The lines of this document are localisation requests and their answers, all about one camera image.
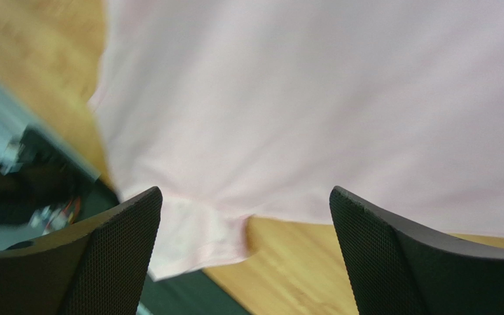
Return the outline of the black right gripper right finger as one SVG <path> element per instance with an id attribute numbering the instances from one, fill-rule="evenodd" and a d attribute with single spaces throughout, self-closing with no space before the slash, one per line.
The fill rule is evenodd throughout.
<path id="1" fill-rule="evenodd" d="M 504 249 L 439 232 L 336 186 L 333 225 L 360 314 L 504 314 Z"/>

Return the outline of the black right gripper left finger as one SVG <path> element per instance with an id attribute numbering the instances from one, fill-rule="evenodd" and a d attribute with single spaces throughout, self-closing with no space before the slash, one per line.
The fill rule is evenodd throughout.
<path id="1" fill-rule="evenodd" d="M 161 220 L 151 187 L 0 251 L 0 314 L 136 314 Z"/>

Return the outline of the pink t-shirt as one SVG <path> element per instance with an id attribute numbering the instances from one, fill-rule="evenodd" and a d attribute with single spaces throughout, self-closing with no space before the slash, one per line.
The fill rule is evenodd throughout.
<path id="1" fill-rule="evenodd" d="M 247 258 L 248 217 L 331 224 L 333 187 L 504 237 L 504 1 L 106 1 L 91 97 L 148 273 Z"/>

